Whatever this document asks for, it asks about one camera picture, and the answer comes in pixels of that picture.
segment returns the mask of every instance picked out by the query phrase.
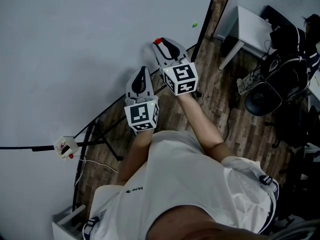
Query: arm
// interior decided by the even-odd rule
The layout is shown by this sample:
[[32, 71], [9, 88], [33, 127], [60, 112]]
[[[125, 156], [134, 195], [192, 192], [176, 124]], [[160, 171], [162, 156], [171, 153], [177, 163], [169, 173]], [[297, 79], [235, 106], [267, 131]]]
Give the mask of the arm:
[[147, 161], [153, 134], [154, 129], [138, 132], [132, 143], [128, 156], [121, 164], [118, 178], [116, 180], [117, 185], [124, 186], [136, 171]]
[[226, 157], [234, 156], [197, 101], [189, 93], [179, 95], [177, 99], [205, 154], [219, 163]]

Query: white box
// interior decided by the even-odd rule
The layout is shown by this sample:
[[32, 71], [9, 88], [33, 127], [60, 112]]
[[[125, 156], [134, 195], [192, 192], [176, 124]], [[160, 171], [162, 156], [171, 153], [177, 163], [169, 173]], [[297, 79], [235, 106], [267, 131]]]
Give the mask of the white box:
[[194, 92], [197, 89], [198, 74], [193, 62], [162, 69], [163, 80], [174, 95]]
[[159, 107], [156, 100], [124, 107], [129, 126], [136, 132], [156, 128]]
[[74, 155], [79, 150], [79, 146], [72, 136], [62, 136], [53, 147], [57, 155], [62, 159], [67, 158], [70, 154]]

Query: wooden floor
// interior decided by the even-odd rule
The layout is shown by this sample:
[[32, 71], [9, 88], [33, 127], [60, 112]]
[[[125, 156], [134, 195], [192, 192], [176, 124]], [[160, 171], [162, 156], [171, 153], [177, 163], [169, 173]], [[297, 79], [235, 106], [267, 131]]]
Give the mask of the wooden floor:
[[[215, 1], [213, 7], [220, 7], [219, 12], [221, 13], [225, 1]], [[214, 17], [209, 25], [210, 30], [207, 31], [208, 36], [212, 33], [217, 18], [219, 18], [217, 12], [213, 14]], [[236, 80], [237, 78], [243, 78], [252, 71], [257, 66], [258, 60], [241, 50], [224, 70], [220, 71], [218, 66], [223, 59], [220, 55], [221, 43], [217, 39], [209, 40], [205, 38], [201, 44], [195, 65], [199, 77], [198, 90], [203, 93], [197, 101], [211, 121], [218, 127], [222, 136], [225, 137], [228, 134], [227, 119], [230, 113], [228, 104], [229, 99], [236, 95]], [[155, 91], [164, 85], [159, 72], [152, 76], [152, 82]], [[164, 88], [157, 95], [160, 111], [156, 131], [191, 130], [169, 88]], [[125, 115], [124, 104], [123, 98], [100, 117], [99, 127], [101, 131], [104, 131]], [[273, 149], [271, 147], [276, 140], [276, 133], [273, 127], [264, 125], [265, 121], [274, 121], [274, 115], [270, 114], [263, 117], [250, 115], [244, 108], [242, 97], [231, 111], [226, 143], [235, 155], [260, 161], [261, 168], [277, 179], [279, 183], [282, 183], [284, 179], [279, 176], [278, 172], [288, 165], [289, 147], [284, 142], [280, 144], [279, 148]], [[94, 140], [96, 137], [97, 131], [95, 130], [91, 138]], [[125, 119], [108, 132], [105, 137], [114, 151], [125, 157], [134, 139], [134, 134]], [[115, 169], [118, 169], [121, 164], [113, 157], [105, 144], [89, 147], [85, 157], [87, 160], [108, 164]], [[102, 185], [114, 183], [116, 176], [115, 172], [105, 166], [86, 163], [77, 193], [77, 203], [87, 205], [85, 217], [89, 216], [95, 190]]]

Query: white wall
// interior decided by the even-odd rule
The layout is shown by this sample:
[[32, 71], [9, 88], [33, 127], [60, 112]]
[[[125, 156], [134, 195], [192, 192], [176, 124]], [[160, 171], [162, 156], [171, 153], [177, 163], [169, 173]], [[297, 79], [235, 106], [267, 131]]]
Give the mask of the white wall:
[[0, 150], [0, 158], [0, 234], [5, 240], [52, 239], [52, 215], [72, 206], [78, 159], [31, 150]]
[[225, 37], [231, 29], [236, 6], [241, 6], [260, 15], [265, 6], [270, 5], [285, 16], [296, 27], [304, 30], [304, 19], [312, 14], [320, 15], [320, 0], [229, 0], [214, 36]]
[[[209, 3], [0, 0], [0, 146], [74, 136], [124, 94], [133, 71], [158, 67], [153, 40], [195, 45]], [[51, 216], [72, 205], [77, 160], [30, 150], [0, 158], [0, 234], [50, 240]]]

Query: shirt logo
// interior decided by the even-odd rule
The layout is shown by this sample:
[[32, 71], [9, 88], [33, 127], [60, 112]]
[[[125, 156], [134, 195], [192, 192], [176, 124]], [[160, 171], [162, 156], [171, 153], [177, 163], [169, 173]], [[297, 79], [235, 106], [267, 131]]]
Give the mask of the shirt logo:
[[136, 190], [143, 190], [143, 187], [137, 187], [137, 188], [133, 188], [132, 190], [127, 190], [126, 193], [130, 193], [131, 191], [136, 191]]

